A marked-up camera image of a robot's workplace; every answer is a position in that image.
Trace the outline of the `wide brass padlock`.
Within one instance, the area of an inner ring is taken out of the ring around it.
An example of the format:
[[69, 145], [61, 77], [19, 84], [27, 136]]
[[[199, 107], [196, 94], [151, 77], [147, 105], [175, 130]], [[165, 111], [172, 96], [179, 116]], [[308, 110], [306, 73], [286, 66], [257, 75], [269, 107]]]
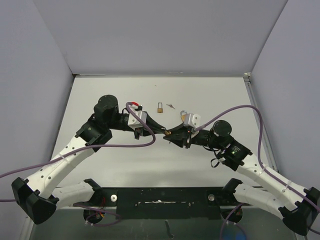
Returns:
[[186, 110], [182, 110], [180, 112], [180, 118], [181, 118], [181, 121], [184, 122], [185, 121], [185, 118], [187, 116], [188, 112]]

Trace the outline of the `long-shackle brass padlock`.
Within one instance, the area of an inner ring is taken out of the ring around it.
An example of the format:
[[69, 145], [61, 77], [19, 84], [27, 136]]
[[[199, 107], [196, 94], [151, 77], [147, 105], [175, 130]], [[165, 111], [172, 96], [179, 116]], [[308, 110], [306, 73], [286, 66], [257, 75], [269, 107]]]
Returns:
[[164, 112], [163, 110], [163, 103], [162, 102], [158, 102], [157, 103], [157, 113], [158, 114], [162, 114]]
[[171, 134], [171, 131], [167, 130], [165, 127], [163, 127], [162, 130], [163, 130], [163, 134], [166, 136]]

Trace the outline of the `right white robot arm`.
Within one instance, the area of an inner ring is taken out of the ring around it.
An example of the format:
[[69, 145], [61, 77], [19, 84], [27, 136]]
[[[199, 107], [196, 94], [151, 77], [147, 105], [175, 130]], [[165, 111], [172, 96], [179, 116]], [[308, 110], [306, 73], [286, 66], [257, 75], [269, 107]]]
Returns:
[[221, 164], [265, 189], [259, 191], [232, 179], [222, 192], [227, 204], [240, 202], [268, 211], [279, 217], [291, 231], [306, 236], [320, 211], [320, 191], [298, 185], [259, 162], [250, 149], [231, 136], [231, 132], [232, 127], [227, 121], [218, 120], [210, 130], [202, 129], [196, 133], [181, 124], [169, 130], [164, 139], [181, 148], [198, 145], [210, 151], [218, 150], [216, 159]]

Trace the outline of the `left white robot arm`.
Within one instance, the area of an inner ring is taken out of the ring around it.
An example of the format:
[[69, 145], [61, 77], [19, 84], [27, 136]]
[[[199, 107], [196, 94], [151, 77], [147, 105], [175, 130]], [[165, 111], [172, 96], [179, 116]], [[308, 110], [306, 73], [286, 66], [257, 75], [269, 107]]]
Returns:
[[92, 179], [69, 187], [58, 185], [82, 161], [107, 147], [112, 130], [133, 132], [135, 138], [166, 133], [166, 128], [155, 122], [138, 103], [128, 102], [126, 109], [127, 113], [119, 111], [118, 100], [113, 95], [100, 97], [93, 114], [54, 159], [28, 177], [18, 177], [12, 182], [16, 203], [34, 224], [42, 224], [56, 210], [78, 202], [92, 206], [100, 203], [101, 187]]

